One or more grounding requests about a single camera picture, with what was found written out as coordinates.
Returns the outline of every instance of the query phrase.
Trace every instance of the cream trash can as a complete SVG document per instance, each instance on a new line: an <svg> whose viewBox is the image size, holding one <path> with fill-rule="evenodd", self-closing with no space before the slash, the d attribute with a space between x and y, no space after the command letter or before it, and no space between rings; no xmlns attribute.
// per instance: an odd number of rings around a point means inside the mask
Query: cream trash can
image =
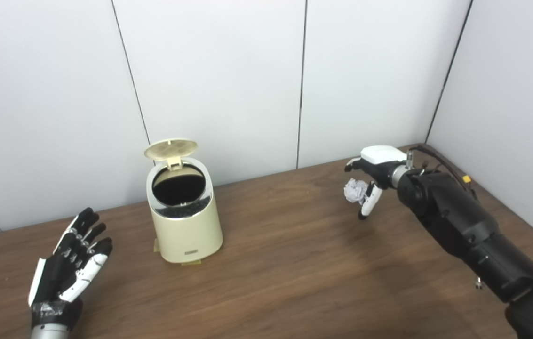
<svg viewBox="0 0 533 339"><path fill-rule="evenodd" d="M197 143L188 139L155 142L145 156L155 165L147 176L147 200L159 252L168 262L183 264L212 255L223 244L210 174L188 158Z"/></svg>

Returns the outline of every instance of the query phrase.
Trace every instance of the wooden table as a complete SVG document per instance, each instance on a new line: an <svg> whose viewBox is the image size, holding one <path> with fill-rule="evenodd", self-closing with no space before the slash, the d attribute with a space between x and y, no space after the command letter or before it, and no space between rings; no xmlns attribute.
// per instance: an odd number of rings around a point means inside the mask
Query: wooden table
<svg viewBox="0 0 533 339"><path fill-rule="evenodd" d="M474 274L442 251L395 191L358 220L343 187L367 176L344 172L345 163L217 187L224 245L198 266L153 252L145 202L100 212L114 251L84 294L71 338L515 338L505 306L490 290L475 290ZM477 191L533 258L533 229ZM36 260L68 223L0 233L1 339L29 336Z"/></svg>

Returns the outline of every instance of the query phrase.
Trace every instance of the paper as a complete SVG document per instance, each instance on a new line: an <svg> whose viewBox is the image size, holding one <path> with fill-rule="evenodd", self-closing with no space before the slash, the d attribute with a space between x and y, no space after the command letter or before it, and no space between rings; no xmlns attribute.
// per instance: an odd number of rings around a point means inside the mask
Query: paper
<svg viewBox="0 0 533 339"><path fill-rule="evenodd" d="M346 200L349 202L361 202L367 195L367 188L369 185L363 180L354 180L353 178L346 183L346 187L343 188L343 193L346 196Z"/></svg>

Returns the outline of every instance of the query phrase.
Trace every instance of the black cable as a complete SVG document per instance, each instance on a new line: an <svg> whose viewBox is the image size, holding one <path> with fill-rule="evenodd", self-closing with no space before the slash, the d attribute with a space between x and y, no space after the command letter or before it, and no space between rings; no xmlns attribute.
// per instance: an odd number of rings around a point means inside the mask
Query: black cable
<svg viewBox="0 0 533 339"><path fill-rule="evenodd" d="M442 159L438 154L432 152L431 150L428 150L427 148L419 145L419 146L413 146L411 148L408 149L409 151L412 151L412 150L417 150L421 153L424 153L424 154L427 154L428 156L430 157L433 157L434 159L438 160L440 163L436 166L436 168L440 167L440 165L443 165L444 167L446 167L446 169L451 173L451 175L456 179L456 181L461 185L461 187L466 191L468 192L471 196L473 196L473 198L475 198L475 200L477 200L477 196L475 195L475 192L473 191L473 189L471 189L470 187L468 187L468 185L464 182L464 180L462 179L462 176L460 176L450 165L448 165L448 163L446 163L446 161L444 161L444 159Z"/></svg>

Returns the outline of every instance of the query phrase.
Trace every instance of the open lid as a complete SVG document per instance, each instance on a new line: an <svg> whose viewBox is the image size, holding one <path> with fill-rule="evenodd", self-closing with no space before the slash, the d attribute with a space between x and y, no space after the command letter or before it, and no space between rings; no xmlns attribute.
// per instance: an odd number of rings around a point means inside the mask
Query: open lid
<svg viewBox="0 0 533 339"><path fill-rule="evenodd" d="M197 149L197 142L189 139L166 139L154 142L145 150L145 156L155 161L166 161L168 170L183 167L181 157L188 156Z"/></svg>

